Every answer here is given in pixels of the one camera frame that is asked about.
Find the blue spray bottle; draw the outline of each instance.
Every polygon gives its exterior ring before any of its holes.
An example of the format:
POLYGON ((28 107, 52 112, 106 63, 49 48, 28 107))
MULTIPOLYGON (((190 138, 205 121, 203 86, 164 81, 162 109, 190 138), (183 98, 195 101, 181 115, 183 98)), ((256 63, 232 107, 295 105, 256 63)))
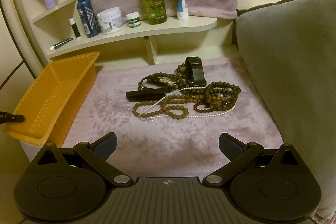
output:
POLYGON ((91 0, 77 0, 77 10, 82 20, 87 37, 95 37, 100 33, 97 17, 92 8, 91 0))

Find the crosshair marking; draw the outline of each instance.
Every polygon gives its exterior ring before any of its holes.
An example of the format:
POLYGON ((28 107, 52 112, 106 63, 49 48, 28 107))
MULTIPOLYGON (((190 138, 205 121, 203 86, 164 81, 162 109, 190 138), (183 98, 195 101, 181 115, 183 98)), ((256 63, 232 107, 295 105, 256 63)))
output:
POLYGON ((164 184, 166 184, 167 186, 169 186, 170 184, 174 183, 171 180, 167 179, 163 182, 164 184))

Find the gray cushion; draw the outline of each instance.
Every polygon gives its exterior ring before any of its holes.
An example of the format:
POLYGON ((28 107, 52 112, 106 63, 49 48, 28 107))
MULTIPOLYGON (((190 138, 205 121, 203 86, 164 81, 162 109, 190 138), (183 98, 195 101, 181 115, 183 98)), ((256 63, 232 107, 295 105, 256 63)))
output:
POLYGON ((336 0, 287 0, 236 20, 239 51, 284 142, 318 181, 317 213, 336 211, 336 0))

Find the white jar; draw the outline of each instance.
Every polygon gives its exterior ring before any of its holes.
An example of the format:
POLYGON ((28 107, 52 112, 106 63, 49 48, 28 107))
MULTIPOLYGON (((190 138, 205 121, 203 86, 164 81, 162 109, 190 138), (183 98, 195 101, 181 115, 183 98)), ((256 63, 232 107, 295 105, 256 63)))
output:
POLYGON ((97 20, 103 34, 111 34, 120 31, 124 27, 119 7, 114 7, 98 13, 97 20))

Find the metal screw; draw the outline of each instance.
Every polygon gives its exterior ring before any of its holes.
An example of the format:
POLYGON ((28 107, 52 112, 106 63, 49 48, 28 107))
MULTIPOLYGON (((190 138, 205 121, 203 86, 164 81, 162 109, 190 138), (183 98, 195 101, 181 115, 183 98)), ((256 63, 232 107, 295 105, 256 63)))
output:
POLYGON ((206 177, 206 181, 209 183, 219 183, 222 181, 222 178, 217 175, 210 175, 206 177))
POLYGON ((116 183, 127 183, 127 182, 130 181, 130 177, 125 176, 125 175, 118 175, 118 176, 114 177, 114 181, 116 183))

